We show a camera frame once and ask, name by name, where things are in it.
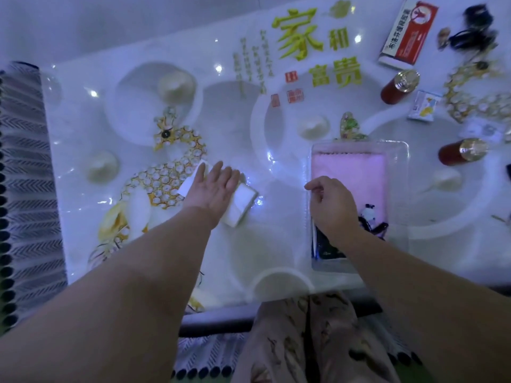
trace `yellow chinese character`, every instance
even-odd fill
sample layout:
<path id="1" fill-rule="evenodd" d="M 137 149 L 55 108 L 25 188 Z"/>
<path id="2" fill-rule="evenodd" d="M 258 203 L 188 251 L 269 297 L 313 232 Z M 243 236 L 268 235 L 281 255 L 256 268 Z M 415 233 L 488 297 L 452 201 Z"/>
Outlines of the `yellow chinese character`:
<path id="1" fill-rule="evenodd" d="M 282 31 L 286 31 L 282 37 L 278 39 L 278 41 L 287 39 L 287 41 L 282 47 L 279 48 L 279 50 L 289 47 L 288 51 L 281 56 L 281 59 L 297 51 L 298 54 L 295 56 L 295 58 L 297 60 L 305 59 L 307 57 L 307 42 L 309 42 L 309 44 L 315 50 L 323 51 L 323 43 L 311 38 L 310 36 L 311 33 L 316 30 L 317 25 L 311 25 L 307 27 L 303 34 L 297 31 L 299 26 L 310 24 L 312 18 L 316 14 L 316 8 L 311 8 L 308 11 L 302 13 L 299 13 L 297 9 L 289 9 L 288 12 L 289 16 L 276 17 L 271 25 L 273 28 L 278 28 L 280 26 Z M 301 17 L 306 17 L 306 19 L 302 21 L 289 22 L 289 24 L 282 24 L 281 26 L 281 23 L 283 22 L 299 19 Z"/>
<path id="2" fill-rule="evenodd" d="M 311 68 L 309 72 L 312 74 L 312 85 L 314 87 L 330 84 L 330 78 L 327 75 L 326 64 L 324 66 L 316 64 L 316 67 Z"/>
<path id="3" fill-rule="evenodd" d="M 360 64 L 357 62 L 357 57 L 343 57 L 341 60 L 334 61 L 334 72 L 337 83 L 341 87 L 347 86 L 352 82 L 356 85 L 362 83 Z"/>
<path id="4" fill-rule="evenodd" d="M 346 27 L 340 30 L 330 31 L 330 48 L 337 51 L 337 47 L 346 48 L 349 47 L 348 30 Z"/>

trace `small packet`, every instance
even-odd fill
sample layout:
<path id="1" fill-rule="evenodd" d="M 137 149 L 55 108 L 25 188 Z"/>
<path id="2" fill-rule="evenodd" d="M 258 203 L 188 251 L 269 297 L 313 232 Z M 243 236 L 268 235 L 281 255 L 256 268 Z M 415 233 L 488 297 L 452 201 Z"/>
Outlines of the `small packet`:
<path id="1" fill-rule="evenodd" d="M 413 108 L 408 114 L 408 118 L 425 122 L 434 121 L 433 113 L 435 111 L 435 106 L 441 99 L 442 96 L 439 94 L 418 90 L 415 102 L 413 103 Z"/>
<path id="2" fill-rule="evenodd" d="M 459 136 L 463 138 L 480 138 L 483 141 L 498 144 L 504 140 L 508 126 L 477 116 L 468 117 Z"/>

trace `forearm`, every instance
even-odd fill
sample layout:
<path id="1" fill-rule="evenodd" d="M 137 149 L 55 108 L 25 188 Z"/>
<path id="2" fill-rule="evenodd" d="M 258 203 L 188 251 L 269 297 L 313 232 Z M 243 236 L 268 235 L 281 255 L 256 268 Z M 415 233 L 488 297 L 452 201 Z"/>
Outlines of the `forearm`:
<path id="1" fill-rule="evenodd" d="M 0 378 L 168 380 L 209 233 L 188 208 L 127 245 L 1 339 Z"/>
<path id="2" fill-rule="evenodd" d="M 342 250 L 438 379 L 505 380 L 511 350 L 507 298 L 365 232 Z"/>

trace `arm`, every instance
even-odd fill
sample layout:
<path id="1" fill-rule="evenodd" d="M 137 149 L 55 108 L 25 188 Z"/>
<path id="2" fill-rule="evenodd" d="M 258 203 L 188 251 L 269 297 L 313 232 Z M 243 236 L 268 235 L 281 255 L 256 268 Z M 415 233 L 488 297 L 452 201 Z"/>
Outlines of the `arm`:
<path id="1" fill-rule="evenodd" d="M 168 381 L 182 315 L 239 172 L 199 168 L 183 209 L 0 340 L 2 381 Z"/>
<path id="2" fill-rule="evenodd" d="M 439 381 L 508 381 L 511 301 L 401 252 L 358 226 L 351 193 L 327 177 L 311 214 Z"/>

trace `floral pants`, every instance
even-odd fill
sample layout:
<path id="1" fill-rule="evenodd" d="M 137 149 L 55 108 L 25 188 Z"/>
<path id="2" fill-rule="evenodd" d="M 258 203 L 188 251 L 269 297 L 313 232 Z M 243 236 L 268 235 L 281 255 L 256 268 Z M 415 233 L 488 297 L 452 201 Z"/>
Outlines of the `floral pants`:
<path id="1" fill-rule="evenodd" d="M 308 309 L 322 383 L 399 382 L 385 349 L 358 326 L 353 306 L 340 292 L 263 303 L 232 382 L 306 383 Z"/>

